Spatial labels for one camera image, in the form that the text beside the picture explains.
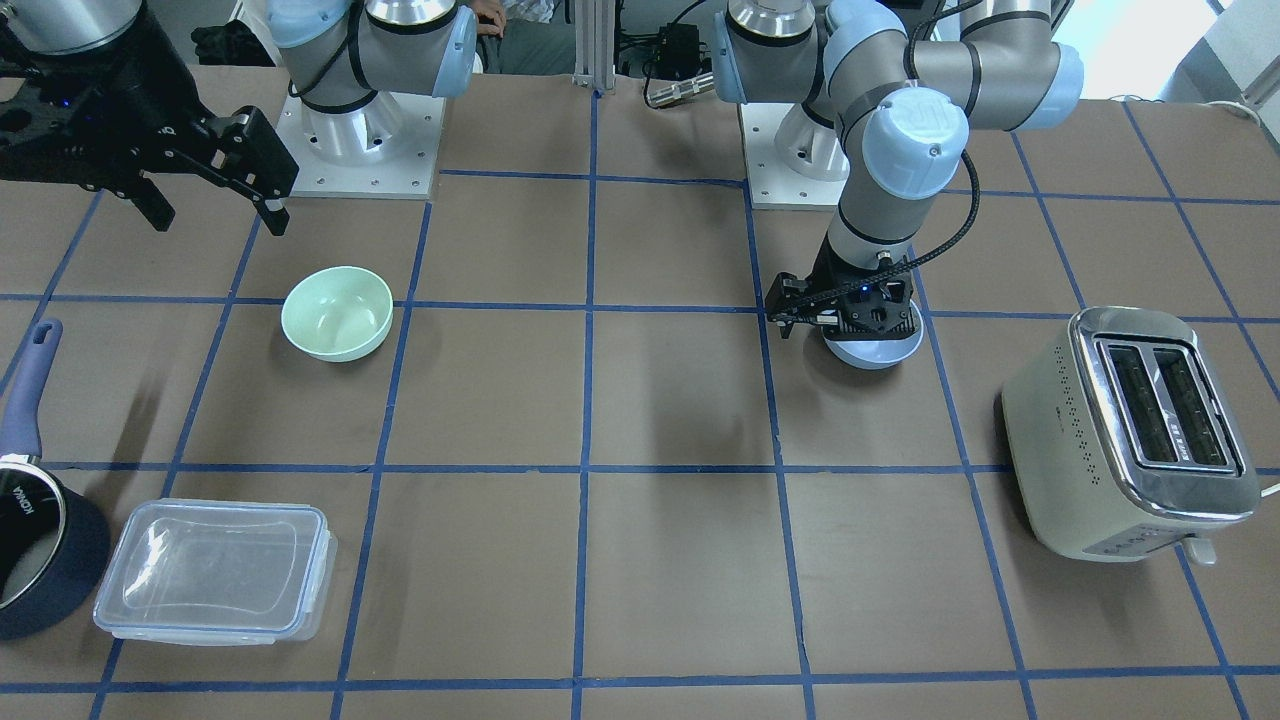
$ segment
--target toaster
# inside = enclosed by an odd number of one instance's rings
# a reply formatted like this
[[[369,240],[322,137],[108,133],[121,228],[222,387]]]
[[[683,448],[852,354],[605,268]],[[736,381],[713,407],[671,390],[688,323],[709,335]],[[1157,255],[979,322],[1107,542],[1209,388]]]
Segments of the toaster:
[[[1002,389],[1036,537],[1078,560],[1133,562],[1258,507],[1257,471],[1201,341],[1155,310],[1089,307]]]

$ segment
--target toaster slot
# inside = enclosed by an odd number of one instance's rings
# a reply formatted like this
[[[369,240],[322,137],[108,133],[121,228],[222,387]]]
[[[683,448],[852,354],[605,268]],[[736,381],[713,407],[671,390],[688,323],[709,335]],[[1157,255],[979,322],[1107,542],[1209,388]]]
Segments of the toaster slot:
[[[1120,386],[1120,400],[1133,434],[1137,436],[1144,459],[1155,462],[1176,462],[1174,441],[1169,437],[1160,398],[1151,384],[1142,352],[1129,345],[1107,347],[1115,378]]]
[[[1183,427],[1192,460],[1201,465],[1226,465],[1222,445],[1217,439],[1213,420],[1210,418],[1204,398],[1192,374],[1187,356],[1172,348],[1156,348],[1156,364],[1160,377],[1174,404],[1178,424]]]

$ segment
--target person's hand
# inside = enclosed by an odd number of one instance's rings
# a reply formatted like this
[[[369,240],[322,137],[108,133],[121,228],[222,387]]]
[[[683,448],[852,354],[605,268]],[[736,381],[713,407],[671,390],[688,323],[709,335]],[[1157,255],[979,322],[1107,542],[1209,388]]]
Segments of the person's hand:
[[[502,0],[471,0],[471,12],[480,19],[476,35],[495,35],[502,37],[507,31],[507,10],[502,6]]]

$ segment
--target light blue joint cap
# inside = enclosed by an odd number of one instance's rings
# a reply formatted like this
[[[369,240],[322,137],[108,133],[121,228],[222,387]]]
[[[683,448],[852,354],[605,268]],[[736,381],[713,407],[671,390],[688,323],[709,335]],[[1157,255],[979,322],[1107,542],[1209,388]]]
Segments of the light blue joint cap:
[[[716,77],[716,95],[726,102],[746,102],[742,76],[733,59],[733,45],[728,38],[724,13],[716,13],[716,38],[712,47],[712,74]]]
[[[969,119],[928,87],[904,87],[881,101],[863,135],[867,170],[884,192],[923,200],[951,182],[969,142]]]
[[[1075,110],[1084,91],[1084,61],[1070,45],[1059,45],[1057,74],[1044,99],[1016,129],[1043,129],[1062,123]]]
[[[276,47],[311,42],[347,14],[348,0],[266,0],[266,27]]]
[[[906,35],[902,20],[893,10],[876,0],[835,0],[827,6],[827,29],[831,37],[822,53],[822,67],[828,85],[840,61],[868,37],[887,29]]]
[[[431,87],[433,97],[457,97],[471,85],[471,67],[476,54],[476,14],[466,5],[449,26],[449,44],[440,58],[440,72]]]

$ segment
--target bowl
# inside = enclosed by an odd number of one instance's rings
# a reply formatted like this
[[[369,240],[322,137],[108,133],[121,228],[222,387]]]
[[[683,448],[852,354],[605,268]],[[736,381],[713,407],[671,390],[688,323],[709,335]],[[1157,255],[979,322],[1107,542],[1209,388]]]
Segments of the bowl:
[[[364,268],[328,268],[300,282],[280,310],[284,337],[326,363],[369,355],[392,327],[392,291]]]
[[[915,324],[919,328],[920,309],[915,306],[914,300],[911,301],[911,315],[915,316]],[[919,328],[915,334],[902,340],[823,340],[827,341],[827,347],[836,354],[836,357],[847,365],[860,370],[887,370],[920,348],[920,343],[924,341],[924,328]]]

